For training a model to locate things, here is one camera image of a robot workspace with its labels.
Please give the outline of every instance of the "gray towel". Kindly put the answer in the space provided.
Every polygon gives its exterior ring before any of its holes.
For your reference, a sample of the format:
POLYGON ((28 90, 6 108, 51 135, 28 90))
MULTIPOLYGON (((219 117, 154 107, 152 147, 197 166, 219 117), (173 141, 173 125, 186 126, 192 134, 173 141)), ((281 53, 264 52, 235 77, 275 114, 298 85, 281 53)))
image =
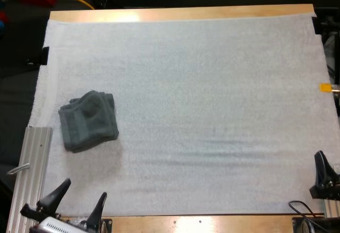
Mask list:
POLYGON ((118 138, 112 94, 90 91, 62 106, 59 116, 68 151, 81 152, 118 138))

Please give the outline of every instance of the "black cable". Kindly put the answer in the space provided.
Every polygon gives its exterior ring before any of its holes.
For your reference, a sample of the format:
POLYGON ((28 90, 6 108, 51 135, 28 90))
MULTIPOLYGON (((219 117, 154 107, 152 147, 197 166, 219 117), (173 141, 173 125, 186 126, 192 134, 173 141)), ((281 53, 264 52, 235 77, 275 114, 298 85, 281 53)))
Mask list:
POLYGON ((292 200, 288 202, 288 205, 291 209, 293 209, 298 215, 304 217, 306 220, 308 220, 310 223, 313 223, 315 226, 317 226, 319 229, 323 230, 325 233, 330 233, 327 229, 325 229, 323 226, 319 225, 318 223, 312 221, 311 219, 309 219, 305 214, 301 213, 298 209, 296 209, 292 203, 300 203, 302 205, 304 205, 308 211, 314 216, 316 217, 315 213, 313 213, 313 211, 309 208, 309 206, 306 205, 306 203, 300 201, 300 200, 292 200))

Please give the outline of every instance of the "folded cloth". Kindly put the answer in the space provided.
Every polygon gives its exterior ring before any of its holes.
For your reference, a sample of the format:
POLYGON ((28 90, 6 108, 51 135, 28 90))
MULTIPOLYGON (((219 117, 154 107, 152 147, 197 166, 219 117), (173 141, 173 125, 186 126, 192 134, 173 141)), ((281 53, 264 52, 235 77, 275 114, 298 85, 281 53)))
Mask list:
POLYGON ((79 99, 71 99, 60 108, 59 117, 68 151, 81 152, 118 138, 112 94, 90 91, 79 99))

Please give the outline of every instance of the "wooden edge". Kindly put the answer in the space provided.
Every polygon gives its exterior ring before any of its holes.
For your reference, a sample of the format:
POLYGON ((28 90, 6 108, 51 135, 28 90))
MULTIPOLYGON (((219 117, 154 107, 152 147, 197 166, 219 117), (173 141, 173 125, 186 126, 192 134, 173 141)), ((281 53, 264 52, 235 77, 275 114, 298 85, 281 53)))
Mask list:
POLYGON ((144 22, 243 18, 313 13, 312 4, 148 8, 124 10, 52 11, 50 19, 63 22, 144 22))
POLYGON ((113 233, 293 233, 293 217, 299 216, 195 215, 104 218, 112 219, 113 233))

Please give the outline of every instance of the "dark background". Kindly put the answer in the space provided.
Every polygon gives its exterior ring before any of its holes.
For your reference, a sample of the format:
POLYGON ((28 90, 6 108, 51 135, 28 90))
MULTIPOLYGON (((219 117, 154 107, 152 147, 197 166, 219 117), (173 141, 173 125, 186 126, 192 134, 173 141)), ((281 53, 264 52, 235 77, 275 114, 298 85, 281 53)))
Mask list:
MULTIPOLYGON (((339 7, 340 0, 86 0, 96 8, 196 7, 312 3, 339 7)), ((0 39, 0 232, 5 232, 14 178, 6 172, 19 163, 25 127, 33 105, 38 70, 28 70, 27 58, 41 52, 51 10, 83 10, 74 0, 58 0, 54 7, 38 7, 10 0, 4 8, 10 22, 0 39)))

